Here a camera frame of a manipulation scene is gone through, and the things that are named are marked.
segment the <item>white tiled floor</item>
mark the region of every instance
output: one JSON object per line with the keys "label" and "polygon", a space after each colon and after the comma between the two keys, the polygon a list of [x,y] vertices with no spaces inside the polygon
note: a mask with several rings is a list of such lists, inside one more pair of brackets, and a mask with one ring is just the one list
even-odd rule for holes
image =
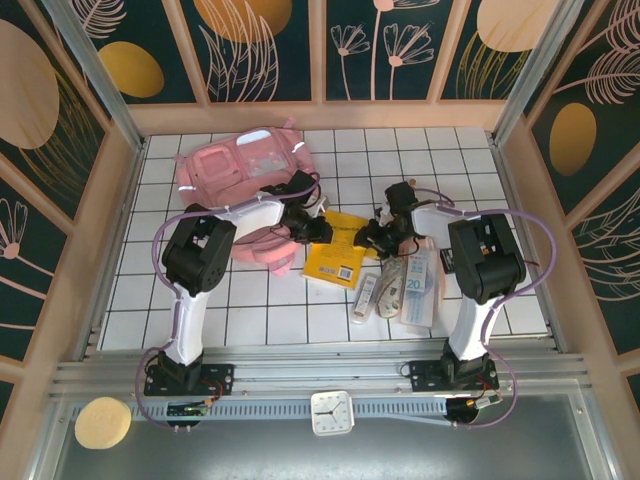
{"label": "white tiled floor", "polygon": [[[304,135],[323,177],[323,193],[334,209],[371,218],[374,202],[384,198],[384,190],[410,178],[418,187],[439,189],[465,210],[507,206],[486,135],[479,128],[325,130]],[[183,209],[172,185],[173,156],[178,152],[186,155],[222,137],[151,139],[102,328],[102,350],[136,349],[166,341],[172,297],[153,275],[150,252],[158,227]],[[171,232],[165,233],[165,240]],[[305,255],[306,249],[300,248],[293,269],[283,277],[269,275],[260,265],[229,262],[207,305],[204,345],[380,341],[451,333],[461,299],[453,275],[446,277],[444,300],[431,331],[376,315],[364,325],[355,325],[348,321],[355,293],[303,279]],[[377,261],[366,260],[364,265],[364,272],[380,272]],[[493,333],[540,336],[547,332],[538,300],[532,295],[509,302]]]}

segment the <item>pink backpack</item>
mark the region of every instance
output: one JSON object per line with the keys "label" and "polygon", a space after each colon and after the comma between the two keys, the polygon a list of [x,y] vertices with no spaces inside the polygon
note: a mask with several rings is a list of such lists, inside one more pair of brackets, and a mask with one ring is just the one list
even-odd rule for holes
{"label": "pink backpack", "polygon": [[[187,157],[176,155],[176,182],[184,205],[234,205],[267,185],[288,183],[296,170],[314,172],[311,153],[292,126],[289,119],[284,128],[256,128],[199,147]],[[236,242],[231,258],[266,263],[271,273],[284,275],[301,246],[283,238],[288,235],[286,227],[253,232]]]}

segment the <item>leaf pattern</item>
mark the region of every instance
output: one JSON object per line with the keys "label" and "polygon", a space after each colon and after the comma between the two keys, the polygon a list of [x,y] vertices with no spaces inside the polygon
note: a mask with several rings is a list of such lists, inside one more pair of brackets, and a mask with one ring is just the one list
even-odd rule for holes
{"label": "leaf pattern", "polygon": [[[200,26],[200,31],[209,49],[209,71],[207,90],[215,102],[270,101],[278,88],[279,63],[273,33],[264,18],[256,18],[246,4],[248,18],[243,21],[230,0],[222,0],[229,19],[224,23],[216,5],[203,2],[211,24],[213,35]],[[226,38],[240,38],[229,41]]]}
{"label": "leaf pattern", "polygon": [[109,38],[127,15],[124,0],[71,0],[71,5],[91,38]]}
{"label": "leaf pattern", "polygon": [[587,97],[600,104],[622,105],[640,86],[640,50],[611,50],[596,60],[585,80]]}
{"label": "leaf pattern", "polygon": [[585,218],[574,238],[599,300],[640,296],[640,189],[618,207]]}

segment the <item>round sponge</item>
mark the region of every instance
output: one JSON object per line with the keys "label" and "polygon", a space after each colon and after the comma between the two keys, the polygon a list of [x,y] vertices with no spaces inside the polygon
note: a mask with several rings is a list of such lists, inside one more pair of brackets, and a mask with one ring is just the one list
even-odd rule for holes
{"label": "round sponge", "polygon": [[76,440],[92,450],[111,448],[124,438],[130,426],[131,410],[124,402],[111,397],[96,398],[78,415]]}

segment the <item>white alarm clock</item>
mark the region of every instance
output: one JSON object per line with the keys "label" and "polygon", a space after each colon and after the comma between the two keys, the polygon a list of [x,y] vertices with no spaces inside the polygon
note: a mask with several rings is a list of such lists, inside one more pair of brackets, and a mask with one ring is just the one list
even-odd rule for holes
{"label": "white alarm clock", "polygon": [[311,395],[311,422],[318,436],[349,433],[355,425],[353,401],[345,391]]}

